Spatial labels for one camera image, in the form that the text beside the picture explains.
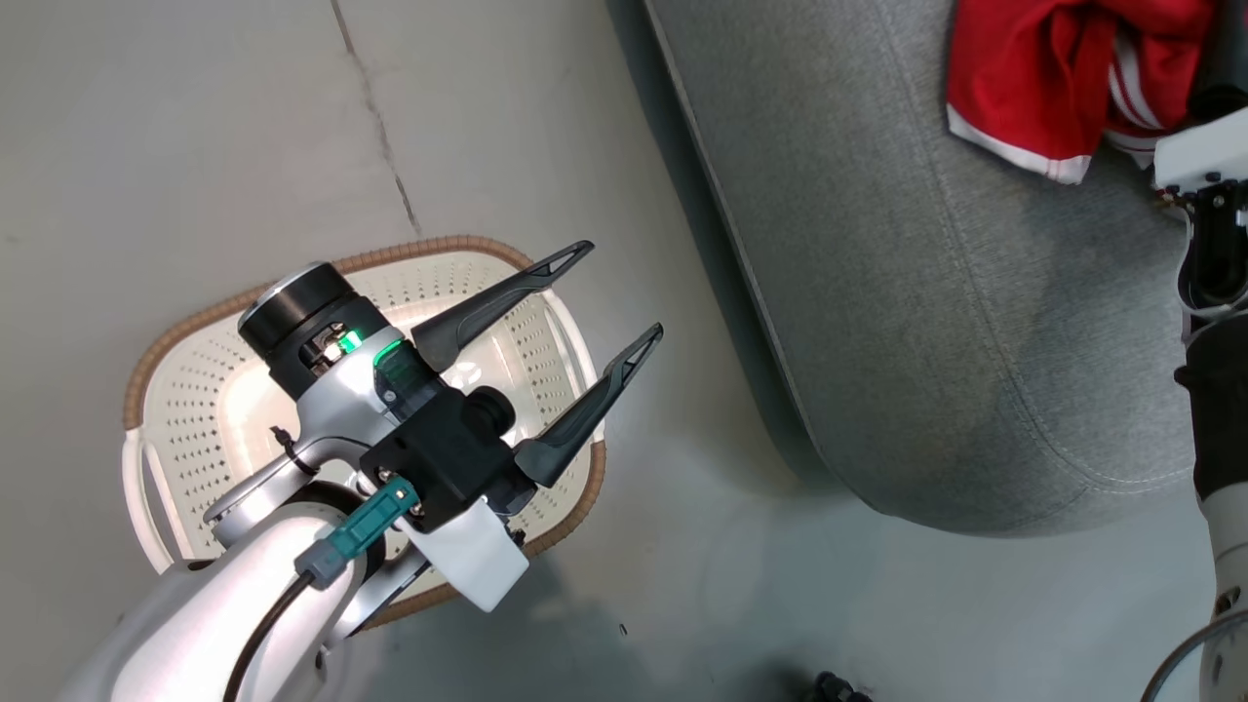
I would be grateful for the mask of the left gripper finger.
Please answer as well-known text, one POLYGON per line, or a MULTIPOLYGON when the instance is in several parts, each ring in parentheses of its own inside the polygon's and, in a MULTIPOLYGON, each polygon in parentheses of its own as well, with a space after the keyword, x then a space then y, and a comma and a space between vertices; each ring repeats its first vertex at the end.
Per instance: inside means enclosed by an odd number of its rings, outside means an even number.
POLYGON ((597 244, 578 241, 411 329, 411 342, 423 363, 433 372, 446 372, 475 339, 530 294, 550 289, 593 249, 597 244))
POLYGON ((590 386, 565 412, 550 422, 538 436, 522 440, 514 448, 514 463, 525 478, 543 488, 552 488, 562 478, 577 453, 597 432, 625 388, 636 376, 664 336, 661 324, 654 324, 626 346, 602 377, 590 386))

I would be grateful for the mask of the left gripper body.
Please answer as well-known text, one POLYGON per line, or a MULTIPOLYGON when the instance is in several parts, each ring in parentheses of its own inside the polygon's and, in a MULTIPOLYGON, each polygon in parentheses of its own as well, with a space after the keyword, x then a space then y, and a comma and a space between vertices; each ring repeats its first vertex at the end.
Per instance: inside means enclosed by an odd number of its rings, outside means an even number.
POLYGON ((285 457, 311 457, 324 441, 441 456, 459 437, 458 390, 328 262, 260 294, 238 334, 295 402, 297 431, 270 426, 285 457))

